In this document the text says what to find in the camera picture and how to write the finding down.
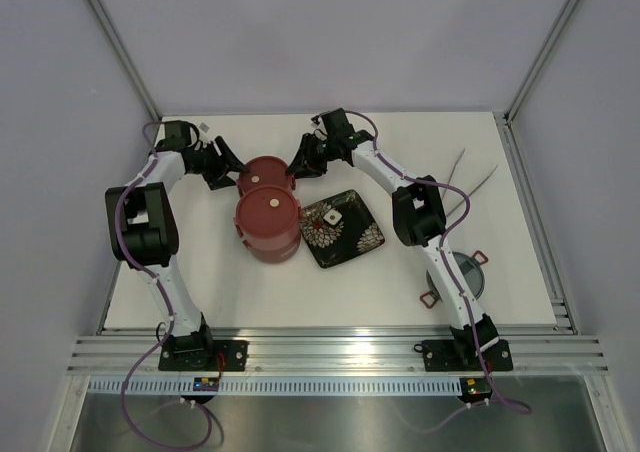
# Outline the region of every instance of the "white table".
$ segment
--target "white table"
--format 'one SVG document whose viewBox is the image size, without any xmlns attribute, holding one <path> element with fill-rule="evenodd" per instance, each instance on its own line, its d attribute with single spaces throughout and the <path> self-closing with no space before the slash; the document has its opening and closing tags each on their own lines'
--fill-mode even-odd
<svg viewBox="0 0 640 452">
<path fill-rule="evenodd" d="M 498 325 L 555 324 L 547 289 L 490 113 L 372 114 L 383 150 L 409 170 L 446 180 L 462 148 L 453 180 L 469 188 L 492 164 L 498 169 L 473 196 L 468 219 L 450 235 L 453 250 L 490 258 L 480 303 Z M 243 161 L 275 155 L 293 158 L 310 114 L 178 117 L 222 135 Z M 351 118 L 356 128 L 366 123 Z M 396 238 L 389 196 L 346 163 L 333 162 L 318 179 L 298 181 L 303 206 L 348 189 L 362 196 L 386 243 L 364 256 L 321 269 L 303 243 L 290 260 L 264 264 L 244 248 L 233 225 L 238 192 L 211 192 L 198 176 L 184 177 L 169 195 L 180 231 L 178 260 L 195 304 L 212 327 L 321 327 L 446 325 L 441 304 L 427 310 L 419 257 Z M 445 206 L 458 200 L 449 192 Z M 162 320 L 151 292 L 123 266 L 105 327 L 155 327 Z"/>
</svg>

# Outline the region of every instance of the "aluminum frame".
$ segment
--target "aluminum frame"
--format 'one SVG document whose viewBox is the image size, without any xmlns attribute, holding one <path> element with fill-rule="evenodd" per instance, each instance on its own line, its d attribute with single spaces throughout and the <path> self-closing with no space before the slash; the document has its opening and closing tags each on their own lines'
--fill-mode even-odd
<svg viewBox="0 0 640 452">
<path fill-rule="evenodd" d="M 511 342 L 515 370 L 496 375 L 583 376 L 607 450 L 617 452 L 633 450 L 633 444 L 626 433 L 600 344 L 596 337 L 579 335 L 571 300 L 562 286 L 561 272 L 543 227 L 512 124 L 580 1 L 565 1 L 509 109 L 506 113 L 496 114 L 496 125 L 557 320 L 557 325 L 552 328 L 501 328 L 500 333 Z M 157 120 L 161 113 L 102 0 L 87 0 L 87 4 L 150 117 Z M 105 315 L 110 300 L 111 294 L 105 306 Z M 220 337 L 238 337 L 251 342 L 247 371 L 229 374 L 234 375 L 234 379 L 261 376 L 283 380 L 310 375 L 436 377 L 438 374 L 424 372 L 420 357 L 413 353 L 412 346 L 425 337 L 449 337 L 448 330 L 443 327 L 223 329 L 215 333 Z M 102 335 L 78 339 L 69 364 L 65 399 L 49 442 L 51 451 L 69 450 L 91 376 L 122 377 L 133 361 L 154 341 L 151 329 L 100 330 L 98 334 Z M 154 374 L 157 376 L 157 362 L 156 356 L 145 361 L 139 370 L 140 375 L 143 378 L 151 378 Z"/>
</svg>

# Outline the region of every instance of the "red handle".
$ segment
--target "red handle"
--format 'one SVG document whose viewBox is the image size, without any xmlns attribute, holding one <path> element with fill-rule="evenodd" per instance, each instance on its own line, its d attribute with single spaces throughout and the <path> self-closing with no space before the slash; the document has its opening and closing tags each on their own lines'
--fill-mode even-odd
<svg viewBox="0 0 640 452">
<path fill-rule="evenodd" d="M 429 304 L 425 300 L 427 297 L 431 297 L 433 299 L 433 302 Z M 432 290 L 429 290 L 420 296 L 420 302 L 422 302 L 427 309 L 433 309 L 438 303 L 438 297 Z"/>
<path fill-rule="evenodd" d="M 238 237 L 242 238 L 242 236 L 244 235 L 244 233 L 242 232 L 242 229 L 236 222 L 236 219 L 233 219 L 233 222 L 234 222 L 234 225 L 236 226 L 236 232 L 238 232 Z"/>
<path fill-rule="evenodd" d="M 478 259 L 476 258 L 476 255 L 480 256 L 480 257 L 481 257 L 481 260 L 478 260 Z M 484 252 L 482 252 L 481 250 L 476 250 L 476 251 L 473 253 L 473 255 L 472 255 L 471 257 L 472 257 L 472 258 L 474 258 L 474 259 L 476 259 L 476 260 L 478 260 L 478 264 L 480 264 L 480 265 L 484 265 L 484 264 L 486 264 L 487 262 L 489 262 L 489 257 L 487 257 L 487 256 L 485 255 L 485 253 L 484 253 Z"/>
</svg>

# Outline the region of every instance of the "metal base plate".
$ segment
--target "metal base plate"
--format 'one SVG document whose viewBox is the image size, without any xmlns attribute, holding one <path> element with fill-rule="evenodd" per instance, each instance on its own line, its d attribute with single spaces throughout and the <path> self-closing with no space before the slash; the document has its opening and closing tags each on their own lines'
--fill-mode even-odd
<svg viewBox="0 0 640 452">
<path fill-rule="evenodd" d="M 246 340 L 214 340 L 215 353 L 221 353 L 224 357 L 225 372 L 244 372 L 247 364 L 247 351 L 249 342 Z M 162 372 L 217 372 L 218 362 L 215 360 L 215 356 L 212 357 L 207 363 L 192 365 L 186 365 L 182 361 L 176 361 L 170 355 L 165 357 L 164 347 L 163 353 L 160 355 L 160 363 L 158 364 L 158 370 Z"/>
<path fill-rule="evenodd" d="M 419 352 L 424 359 L 424 368 L 427 372 L 482 372 L 480 362 L 464 364 L 456 353 L 453 340 L 424 340 Z M 483 352 L 487 368 L 490 372 L 510 372 L 513 370 L 511 351 L 506 340 L 500 340 L 496 345 Z"/>
</svg>

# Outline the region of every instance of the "red pot lid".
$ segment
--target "red pot lid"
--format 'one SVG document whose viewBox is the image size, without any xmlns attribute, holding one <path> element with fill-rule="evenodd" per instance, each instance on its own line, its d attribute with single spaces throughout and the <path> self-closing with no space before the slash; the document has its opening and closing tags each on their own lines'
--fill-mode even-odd
<svg viewBox="0 0 640 452">
<path fill-rule="evenodd" d="M 278 237 L 296 225 L 300 205 L 284 187 L 263 185 L 246 193 L 236 207 L 236 224 L 251 237 Z"/>
<path fill-rule="evenodd" d="M 256 157 L 247 162 L 249 172 L 243 172 L 238 177 L 238 186 L 243 192 L 260 187 L 261 185 L 278 185 L 288 188 L 291 177 L 285 174 L 287 164 L 278 157 Z"/>
</svg>

